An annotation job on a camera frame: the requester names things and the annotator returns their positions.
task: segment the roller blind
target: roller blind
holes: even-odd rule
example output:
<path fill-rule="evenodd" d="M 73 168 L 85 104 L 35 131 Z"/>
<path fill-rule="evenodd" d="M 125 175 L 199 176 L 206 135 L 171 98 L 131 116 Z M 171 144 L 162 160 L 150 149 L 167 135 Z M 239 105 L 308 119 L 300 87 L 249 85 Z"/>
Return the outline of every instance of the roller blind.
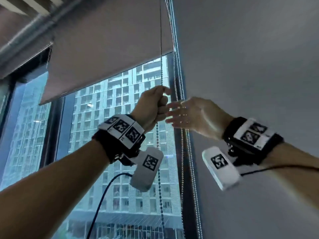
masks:
<path fill-rule="evenodd" d="M 162 1 L 162 52 L 173 50 Z M 41 104 L 160 56 L 159 0 L 105 0 L 57 28 Z"/>

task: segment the gray wall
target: gray wall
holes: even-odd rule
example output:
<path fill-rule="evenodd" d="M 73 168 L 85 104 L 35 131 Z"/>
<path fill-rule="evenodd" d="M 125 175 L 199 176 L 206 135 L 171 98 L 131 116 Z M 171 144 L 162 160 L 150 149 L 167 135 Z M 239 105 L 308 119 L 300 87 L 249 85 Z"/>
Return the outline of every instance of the gray wall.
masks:
<path fill-rule="evenodd" d="M 255 117 L 319 156 L 319 0 L 174 0 L 174 8 L 187 96 Z M 193 137 L 205 238 L 319 238 L 318 212 L 269 173 L 222 193 L 201 158 L 216 143 Z"/>

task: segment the metal pipe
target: metal pipe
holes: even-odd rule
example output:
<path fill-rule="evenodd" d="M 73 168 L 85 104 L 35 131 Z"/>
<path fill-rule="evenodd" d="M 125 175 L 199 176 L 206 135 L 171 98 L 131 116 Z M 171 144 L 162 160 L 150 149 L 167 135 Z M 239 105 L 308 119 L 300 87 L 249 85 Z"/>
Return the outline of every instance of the metal pipe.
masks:
<path fill-rule="evenodd" d="M 66 0 L 51 15 L 37 15 L 30 23 L 21 29 L 7 44 L 0 49 L 0 67 L 8 62 L 37 37 L 56 24 L 62 17 L 72 11 L 83 0 Z"/>

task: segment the cable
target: cable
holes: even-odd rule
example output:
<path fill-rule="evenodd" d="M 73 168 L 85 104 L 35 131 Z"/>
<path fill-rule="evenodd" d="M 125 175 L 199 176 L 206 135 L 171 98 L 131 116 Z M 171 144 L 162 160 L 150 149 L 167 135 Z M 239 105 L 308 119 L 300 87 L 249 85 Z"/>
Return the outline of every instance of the cable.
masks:
<path fill-rule="evenodd" d="M 307 169 L 307 170 L 319 172 L 319 168 L 312 167 L 312 166 L 298 165 L 298 164 L 286 164 L 286 165 L 271 166 L 271 167 L 265 168 L 265 169 L 259 169 L 259 170 L 254 170 L 254 171 L 250 171 L 247 173 L 242 173 L 241 176 L 259 173 L 259 172 L 263 172 L 263 171 L 267 171 L 267 170 L 271 170 L 271 169 L 283 169 L 283 168 Z"/>
<path fill-rule="evenodd" d="M 99 203 L 99 206 L 98 206 L 98 208 L 96 209 L 96 213 L 95 213 L 95 215 L 94 215 L 94 218 L 93 218 L 93 221 L 92 221 L 90 230 L 89 230 L 89 232 L 87 233 L 86 239 L 89 239 L 89 238 L 90 238 L 90 235 L 91 235 L 91 232 L 92 232 L 92 229 L 93 229 L 93 225 L 94 225 L 94 223 L 95 223 L 96 217 L 98 216 L 98 213 L 99 213 L 99 210 L 100 210 L 102 201 L 103 201 L 103 199 L 104 199 L 104 196 L 105 196 L 107 190 L 109 189 L 111 183 L 112 183 L 117 177 L 119 177 L 119 176 L 121 176 L 121 175 L 126 175 L 126 176 L 129 176 L 129 177 L 132 177 L 132 175 L 129 174 L 129 173 L 121 173 L 121 174 L 118 174 L 118 175 L 114 176 L 114 178 L 109 182 L 109 184 L 107 185 L 107 187 L 106 187 L 106 189 L 105 189 L 105 191 L 104 191 L 104 193 L 103 193 L 103 195 L 102 195 L 102 198 L 101 198 L 101 201 L 100 201 L 100 203 Z"/>

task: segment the person's right hand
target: person's right hand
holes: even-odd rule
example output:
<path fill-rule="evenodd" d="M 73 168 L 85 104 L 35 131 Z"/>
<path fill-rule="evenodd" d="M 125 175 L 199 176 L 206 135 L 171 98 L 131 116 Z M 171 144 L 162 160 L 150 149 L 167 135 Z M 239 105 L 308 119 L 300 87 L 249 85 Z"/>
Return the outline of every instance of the person's right hand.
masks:
<path fill-rule="evenodd" d="M 185 128 L 216 140 L 222 139 L 223 133 L 233 117 L 219 108 L 211 100 L 192 97 L 186 101 L 176 101 L 167 105 L 172 111 L 166 120 L 174 128 Z"/>

